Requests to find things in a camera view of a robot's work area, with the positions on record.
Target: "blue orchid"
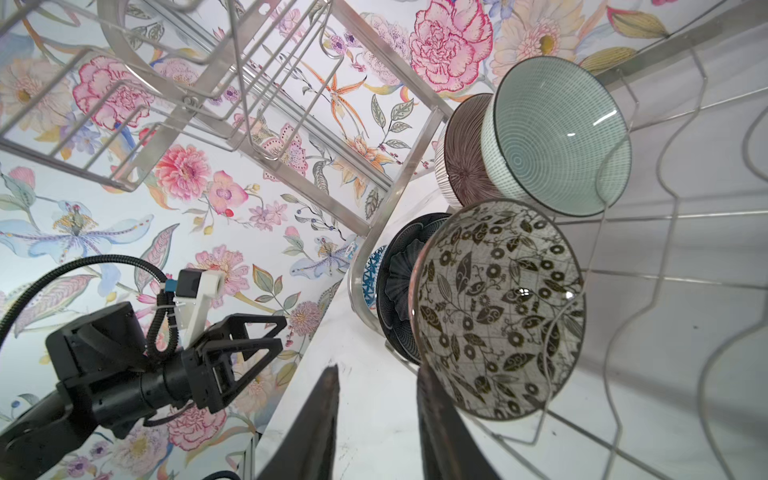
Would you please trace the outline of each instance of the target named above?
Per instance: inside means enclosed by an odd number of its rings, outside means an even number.
[[[512,4],[514,0],[485,0],[485,3],[492,5],[488,11],[489,17],[501,16],[502,19],[512,16]]]
[[[139,221],[130,219],[116,223],[112,228],[96,230],[98,223],[91,211],[79,202],[58,202],[60,213],[54,215],[53,228],[57,233],[41,232],[24,220],[0,221],[0,243],[20,257],[50,255],[57,263],[77,258],[102,255],[116,243],[133,243],[142,238],[154,218],[147,215]],[[101,283],[98,292],[107,296],[120,279],[120,270],[110,263],[101,265]]]
[[[303,258],[297,261],[290,267],[291,276],[316,279],[323,275],[333,276],[337,270],[344,274],[349,269],[349,264],[357,250],[356,238],[355,235],[350,236],[341,247],[328,237],[316,238],[317,256],[320,260]]]

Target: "blue patterned bowl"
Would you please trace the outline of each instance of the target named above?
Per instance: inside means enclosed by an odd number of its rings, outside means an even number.
[[[376,310],[376,275],[379,274],[379,266],[386,248],[387,246],[384,245],[371,253],[366,262],[366,271],[362,273],[362,295],[371,310]]]
[[[602,199],[615,203],[627,186],[626,133],[616,102],[588,71],[562,58],[534,57],[502,80],[480,143],[488,176],[505,197],[588,217],[603,211]]]

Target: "pink peony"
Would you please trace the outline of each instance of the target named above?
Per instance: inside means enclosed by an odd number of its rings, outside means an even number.
[[[192,145],[184,149],[175,144],[154,168],[157,184],[172,197],[186,202],[202,197],[208,183],[210,167],[205,152]]]
[[[239,207],[245,200],[248,200],[248,194],[232,181],[232,177],[223,170],[214,174],[214,185],[210,188],[208,201],[217,214],[223,214],[227,208]]]
[[[384,17],[378,14],[363,14],[363,17],[366,19],[366,22],[376,30],[379,37],[381,37],[387,45],[392,47],[392,50],[396,51],[403,60],[407,62],[411,61],[411,49],[408,46],[408,32],[403,27],[394,23],[389,23]],[[362,57],[365,59],[366,63],[370,65],[371,71],[379,77],[379,80],[387,85],[400,85],[400,79],[389,71],[389,69],[385,67],[373,53],[366,49],[362,53]],[[356,62],[353,63],[352,67],[358,71],[363,71],[360,67],[364,65],[357,64],[359,65],[357,67],[355,65]]]
[[[275,200],[274,205],[265,204],[264,207],[249,208],[248,210],[253,214],[250,221],[259,230],[269,230],[271,232],[273,225],[282,225],[283,220],[288,220],[285,214],[285,211],[288,210],[288,204],[280,205],[277,203],[277,200]]]
[[[288,137],[293,133],[293,127],[290,124],[283,125],[283,129],[280,130],[279,137],[272,137],[264,141],[261,146],[274,157],[280,155],[281,150],[285,147],[285,142]],[[299,172],[303,176],[306,176],[306,171],[310,167],[306,162],[306,151],[301,148],[301,137],[296,134],[290,141],[290,145],[286,148],[283,155],[279,158],[284,164],[289,165],[295,171]],[[268,174],[264,171],[264,180],[271,180],[273,182],[279,182],[272,174]]]
[[[480,0],[432,0],[416,14],[411,66],[435,91],[459,91],[491,54],[493,27]]]
[[[168,422],[170,442],[185,452],[194,450],[212,439],[227,420],[223,410],[211,413],[208,409],[188,409],[177,419]]]
[[[191,86],[197,81],[197,73],[190,68],[186,60],[181,58],[163,60],[156,63],[153,68],[157,73],[165,78],[170,78],[178,84]]]
[[[245,265],[237,266],[243,262],[243,254],[238,251],[230,252],[226,245],[214,247],[213,252],[200,252],[194,256],[197,265],[188,263],[187,268],[201,268],[203,270],[221,270],[226,275],[224,277],[224,292],[227,295],[234,295],[241,290],[248,290],[248,280],[243,275],[248,274],[248,267]],[[213,308],[224,305],[223,297],[215,298],[211,302]]]
[[[10,178],[22,181],[29,185],[33,190],[35,189],[35,172],[31,168],[16,167],[8,172]]]
[[[299,303],[288,317],[291,329],[299,336],[314,333],[322,319],[320,308],[314,302]]]
[[[141,88],[131,87],[130,85],[141,84],[121,62],[103,56],[96,57],[80,67],[80,84],[72,91],[74,101],[80,110],[87,114],[107,94],[112,85],[120,80],[124,83],[110,94],[109,99],[91,118],[96,124],[109,130],[115,129],[115,123],[125,122],[136,107],[149,107],[154,101],[154,96]],[[138,119],[147,116],[149,109],[145,108],[128,122],[128,126],[138,127]]]

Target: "ceramic bowl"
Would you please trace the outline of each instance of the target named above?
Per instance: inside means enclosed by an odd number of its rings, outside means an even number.
[[[485,171],[480,148],[482,121],[492,97],[477,94],[464,100],[445,128],[443,164],[451,192],[462,206],[503,197]]]
[[[446,128],[440,132],[440,138],[437,140],[437,147],[435,147],[435,178],[437,178],[438,187],[440,187],[440,193],[448,202],[448,205],[454,208],[461,208],[462,203],[458,201],[458,198],[453,193],[451,187],[451,181],[448,179],[448,172],[445,170],[445,131]]]
[[[603,211],[601,197],[612,205],[627,186],[626,133],[616,102],[588,71],[562,58],[534,57],[498,86],[483,119],[482,156],[505,197],[588,217]]]
[[[529,415],[548,384],[557,395],[579,357],[582,285],[573,250],[541,212],[516,200],[466,207],[432,236],[411,275],[422,361],[459,408],[491,420]]]
[[[389,243],[376,278],[376,313],[392,347],[405,359],[420,363],[411,331],[408,288],[419,252],[450,215],[426,214],[405,225]]]
[[[366,262],[366,269],[362,272],[362,296],[366,299],[366,305],[371,310],[376,309],[376,275],[379,274],[379,266],[386,247],[384,245],[371,253]]]

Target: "dish rack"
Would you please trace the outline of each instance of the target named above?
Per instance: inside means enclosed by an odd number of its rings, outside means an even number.
[[[126,14],[130,8],[127,0],[97,0],[96,11],[92,8],[76,4],[74,1],[67,0],[27,0],[19,4],[19,8],[8,20],[0,25],[0,36],[8,33],[14,26],[23,22],[27,15],[31,14],[37,8],[44,4],[56,4],[61,7],[71,9],[85,18],[89,18],[101,25],[101,29],[108,41],[110,50],[96,46],[83,47],[75,53],[71,60],[64,65],[58,72],[54,80],[45,86],[37,95],[30,99],[27,105],[17,112],[12,118],[0,127],[0,149],[11,154],[24,157],[30,161],[44,164],[48,167],[56,168],[68,174],[98,182],[99,184],[126,190],[135,190],[144,178],[151,172],[154,165],[160,160],[163,153],[176,141],[180,135],[192,137],[198,141],[221,148],[225,151],[239,151],[245,157],[259,164],[265,171],[270,172],[282,182],[292,187],[298,193],[309,199],[313,204],[328,212],[340,223],[346,225],[352,232],[364,238],[359,245],[355,258],[349,268],[348,274],[348,294],[353,310],[360,319],[371,329],[382,334],[379,327],[378,318],[369,310],[362,294],[362,276],[365,269],[366,260],[373,252],[382,232],[385,229],[389,218],[392,216],[403,191],[408,182],[414,177],[422,156],[426,152],[430,142],[435,136],[441,123],[446,122],[451,114],[452,108],[448,106],[408,65],[400,58],[397,53],[389,47],[376,32],[344,1],[344,0],[314,0],[309,8],[305,10],[301,19],[296,23],[293,30],[285,37],[280,47],[270,52],[262,65],[255,62],[254,53],[263,46],[267,36],[274,31],[276,26],[283,19],[285,14],[296,4],[297,0],[291,0],[282,11],[277,9],[280,0],[256,0],[253,4],[243,7],[237,0],[220,0],[222,5],[227,8],[227,14],[230,21],[230,30],[223,37],[215,38],[196,26],[189,19],[189,14],[199,9],[204,0],[189,0],[188,2],[172,2],[170,0],[146,0],[147,4],[156,10],[165,21],[192,37],[199,45],[200,49],[205,51],[203,57],[199,55],[190,55],[181,48],[174,48],[165,45],[146,35],[142,31],[137,31],[126,26]],[[391,179],[387,175],[373,168],[364,158],[360,157],[349,145],[339,139],[337,134],[331,132],[321,122],[315,119],[310,111],[318,101],[320,93],[332,81],[336,70],[342,64],[343,56],[330,51],[323,45],[323,33],[328,28],[329,18],[333,17],[340,22],[344,28],[349,30],[368,50],[370,50],[402,83],[424,104],[429,110],[429,117],[422,126],[410,152],[403,162],[402,169],[396,179]],[[293,47],[288,46],[289,39],[302,28],[305,21],[309,22],[306,34],[295,42]],[[528,461],[525,455],[512,445],[515,443],[522,445],[537,445],[541,438],[545,421],[552,418],[568,428],[572,429],[584,439],[594,442],[607,451],[607,461],[604,467],[604,478],[611,475],[616,458],[630,462],[636,467],[642,469],[647,474],[656,478],[669,478],[668,475],[659,471],[648,463],[641,461],[629,452],[622,449],[622,436],[624,426],[620,412],[617,410],[612,394],[612,382],[610,378],[610,364],[615,360],[617,352],[616,345],[622,336],[637,323],[637,320],[646,314],[651,313],[660,303],[661,287],[666,282],[687,283],[695,285],[714,285],[725,286],[735,289],[748,290],[768,290],[768,286],[763,284],[706,280],[688,276],[672,276],[668,273],[670,264],[670,252],[674,243],[676,227],[680,220],[712,220],[729,217],[755,217],[763,218],[768,214],[766,208],[743,208],[732,211],[706,211],[706,212],[683,212],[680,208],[680,195],[672,189],[664,177],[665,159],[670,147],[674,145],[680,134],[690,128],[699,115],[704,111],[718,108],[727,108],[728,105],[737,104],[751,98],[768,93],[768,86],[762,86],[751,91],[745,91],[736,96],[716,101],[710,104],[704,104],[704,95],[707,92],[708,75],[707,71],[699,59],[697,50],[707,45],[726,41],[728,38],[743,33],[751,28],[763,25],[768,22],[768,5],[760,0],[752,0],[738,5],[727,12],[722,13],[716,18],[703,23],[696,28],[692,28],[678,36],[672,36],[652,45],[640,52],[632,59],[624,62],[617,67],[613,67],[600,73],[598,80],[606,88],[618,94],[624,92],[625,99],[629,100],[629,105],[634,106],[633,113],[628,118],[627,135],[616,146],[614,151],[623,142],[627,141],[630,133],[638,132],[643,129],[653,127],[667,122],[684,120],[676,129],[671,137],[656,157],[656,179],[658,185],[666,192],[667,198],[671,201],[671,211],[655,215],[626,215],[621,217],[611,216],[609,213],[613,210],[606,209],[599,217],[588,219],[568,220],[564,217],[555,217],[555,223],[560,226],[573,225],[594,225],[597,226],[597,233],[591,241],[591,252],[589,254],[588,267],[584,271],[585,285],[584,291],[591,284],[594,276],[622,276],[651,280],[653,289],[650,295],[650,301],[635,313],[621,319],[619,328],[613,333],[608,341],[605,361],[601,367],[602,382],[604,393],[610,406],[611,414],[617,426],[611,442],[606,442],[599,435],[579,426],[565,416],[552,412],[549,409],[549,400],[545,403],[543,413],[540,415],[538,424],[535,427],[535,433],[530,439],[520,439],[509,435],[496,432],[488,426],[487,422],[480,421],[474,417],[466,415],[466,418],[477,425],[483,432],[493,438],[509,455],[515,457],[521,465],[526,467],[533,475],[539,478],[547,478],[539,468]],[[303,56],[310,49],[314,41],[318,41],[319,47],[323,53],[335,61],[333,69],[324,78],[323,86],[318,90],[309,103],[304,107],[295,102],[289,95],[283,91],[283,86],[291,75],[291,71],[301,62]],[[200,75],[193,84],[182,81],[175,81],[172,78],[165,78],[158,74],[132,47],[132,42],[145,42],[161,50],[166,55],[173,55],[189,61],[200,68]],[[69,72],[78,67],[82,61],[91,54],[103,55],[113,58],[122,63],[126,69],[135,75],[137,80],[128,79],[114,84],[108,94],[106,94],[91,111],[88,112],[75,126],[71,133],[64,136],[58,144],[48,152],[40,152],[31,147],[25,146],[22,142],[13,141],[9,138],[13,127],[28,113],[35,105],[42,101],[45,95],[50,92],[56,84]],[[695,64],[698,72],[698,89],[694,105],[686,111],[665,117],[656,118],[643,124],[635,124],[635,118],[638,111],[641,111],[644,102],[636,95],[631,86],[635,81],[653,74],[665,65],[671,65],[683,57],[688,57]],[[214,112],[205,106],[205,101],[216,99],[230,87],[235,86],[243,94],[240,100],[233,104],[229,111],[224,113]],[[86,121],[108,100],[110,95],[118,92],[121,87],[138,88],[146,94],[152,95],[169,102],[171,108],[163,109],[149,104],[140,104],[127,117],[122,125],[114,126],[114,133],[104,142],[104,145],[84,164],[70,164],[61,158],[61,149],[70,141],[74,133],[85,124]],[[301,174],[294,171],[288,165],[280,161],[285,153],[291,138],[284,142],[283,149],[275,155],[265,150],[255,141],[248,132],[251,132],[252,118],[258,118],[267,109],[277,109],[287,115],[296,123],[295,131],[301,127],[307,129],[311,134],[317,137],[330,150],[349,163],[350,167],[360,176],[371,182],[386,192],[386,197],[375,212],[370,222],[365,221],[350,209],[342,205],[338,200],[331,197],[327,192],[318,188],[313,182],[307,180]],[[138,144],[127,152],[121,162],[114,170],[110,171],[108,162],[100,161],[101,155],[109,147],[109,144],[121,134],[126,124],[135,118],[141,116],[154,115],[156,121],[148,125],[147,133],[150,140],[138,142]],[[768,114],[768,108],[763,110],[760,115],[754,119],[753,123],[747,128],[743,136],[742,156],[743,162],[751,174],[755,177],[768,181],[768,174],[762,171],[750,156],[750,140],[756,130],[757,125]],[[605,159],[604,163],[610,161],[611,154]],[[664,247],[661,253],[661,260],[655,273],[637,273],[632,271],[617,270],[599,270],[593,268],[593,261],[598,254],[598,246],[601,245],[601,234],[607,225],[617,223],[652,223],[667,222],[664,236]],[[704,368],[700,371],[697,382],[697,407],[700,423],[707,443],[722,468],[723,474],[728,478],[736,478],[733,471],[725,459],[723,453],[718,447],[718,443],[710,428],[710,415],[705,398],[707,380],[712,368],[723,354],[740,340],[753,335],[761,330],[768,323],[768,307],[764,308],[761,320],[746,328],[736,335],[731,336],[725,342],[721,343],[709,354]],[[415,373],[414,366],[406,362],[402,357],[394,352],[389,344],[385,347],[390,351],[406,368]]]

